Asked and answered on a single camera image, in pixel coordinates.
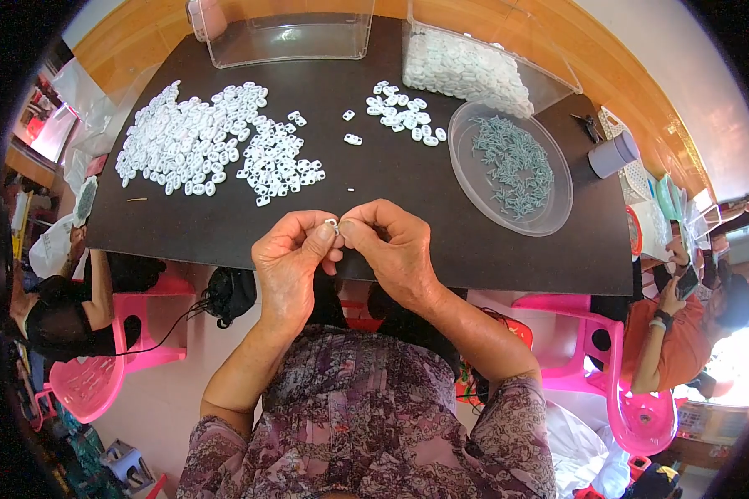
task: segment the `purple floral blouse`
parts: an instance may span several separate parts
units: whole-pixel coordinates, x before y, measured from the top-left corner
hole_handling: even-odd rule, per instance
[[[207,416],[178,497],[555,497],[539,383],[510,378],[471,438],[452,370],[379,334],[308,326],[263,395],[249,442]]]

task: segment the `black hat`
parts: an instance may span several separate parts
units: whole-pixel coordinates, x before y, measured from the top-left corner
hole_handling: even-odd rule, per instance
[[[733,274],[727,260],[719,260],[719,279],[726,307],[716,322],[733,331],[749,322],[749,283],[741,274]]]

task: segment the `black table top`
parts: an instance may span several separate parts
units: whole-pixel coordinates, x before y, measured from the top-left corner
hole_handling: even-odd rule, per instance
[[[619,179],[601,180],[586,154],[593,144],[570,114],[596,116],[589,98],[572,95],[536,116],[555,138],[572,176],[574,202],[566,224],[546,237],[500,227],[469,202],[451,168],[446,143],[428,147],[408,132],[394,133],[366,115],[366,97],[380,80],[427,101],[432,126],[449,124],[462,101],[404,89],[401,21],[375,17],[368,55],[360,61],[299,61],[216,69],[193,35],[169,55],[142,92],[106,162],[89,219],[87,243],[111,252],[141,254],[226,267],[252,268],[251,245],[286,212],[321,209],[337,215],[386,198],[430,225],[430,255],[440,281],[451,287],[579,294],[632,294],[629,230]],[[124,131],[133,115],[168,84],[180,79],[179,101],[209,101],[227,85],[252,80],[269,88],[263,114],[275,121],[298,109],[308,120],[296,135],[305,140],[300,158],[319,159],[327,179],[299,193],[275,197],[257,208],[256,194],[228,165],[216,194],[187,197],[140,176],[127,188],[114,170]],[[356,112],[351,121],[343,112]],[[344,143],[346,133],[363,145]],[[247,143],[240,145],[240,151]],[[146,201],[128,199],[146,197]],[[366,261],[346,251],[345,279],[373,279]]]

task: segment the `plastic storage box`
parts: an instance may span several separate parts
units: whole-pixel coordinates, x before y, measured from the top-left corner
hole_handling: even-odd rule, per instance
[[[367,54],[375,0],[200,0],[220,7],[227,29],[207,41],[217,68]]]
[[[499,183],[491,180],[486,174],[493,166],[487,166],[481,161],[482,151],[472,153],[472,137],[479,133],[479,125],[470,119],[476,116],[499,116],[509,119],[514,125],[529,132],[544,148],[554,180],[543,208],[524,215],[519,220],[500,211],[501,203],[493,199],[494,189]],[[569,164],[558,144],[535,118],[521,119],[502,113],[494,109],[493,103],[468,102],[455,111],[449,122],[449,155],[463,192],[474,206],[494,223],[520,234],[543,236],[555,233],[569,219],[574,200]]]
[[[502,110],[519,117],[582,94],[568,61],[538,20],[508,2],[409,0],[408,23],[402,82],[411,88],[469,101],[502,101]],[[507,77],[516,73],[518,79]],[[440,84],[428,85],[435,77]],[[459,88],[457,80],[468,82]],[[473,91],[472,84],[480,90]]]

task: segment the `pile of white plastic parts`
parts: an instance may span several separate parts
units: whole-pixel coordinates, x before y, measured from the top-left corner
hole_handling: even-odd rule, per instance
[[[445,141],[446,131],[444,128],[435,129],[435,136],[433,136],[433,129],[429,125],[430,115],[424,110],[427,108],[424,99],[416,97],[411,101],[409,96],[397,94],[398,92],[398,86],[389,85],[385,80],[378,82],[372,88],[374,95],[367,97],[367,114],[380,116],[380,123],[391,127],[396,133],[402,130],[410,130],[411,138],[417,142],[422,141],[424,145],[434,147],[439,145],[440,141]],[[398,110],[396,108],[398,105],[405,107],[405,109]],[[349,119],[347,116],[350,114],[353,116],[355,113],[348,110],[343,118],[349,121],[351,116]],[[347,137],[344,137],[344,141],[348,144],[360,145],[360,137],[358,138],[358,141],[349,141]]]
[[[425,27],[410,32],[402,82],[414,89],[468,101],[490,100],[498,109],[528,118],[529,89],[521,84],[516,60],[500,45],[486,45]]]
[[[180,80],[136,113],[117,155],[122,187],[140,173],[164,187],[167,195],[180,188],[186,195],[214,195],[228,178],[225,167],[241,155],[243,167],[236,178],[255,189],[258,206],[325,178],[321,162],[295,159],[303,140],[294,133],[308,123],[299,111],[289,114],[286,124],[259,114],[267,105],[266,87],[254,82],[229,85],[211,97],[211,104],[196,96],[177,102],[178,85]],[[238,146],[251,135],[250,127],[256,135],[240,154]]]

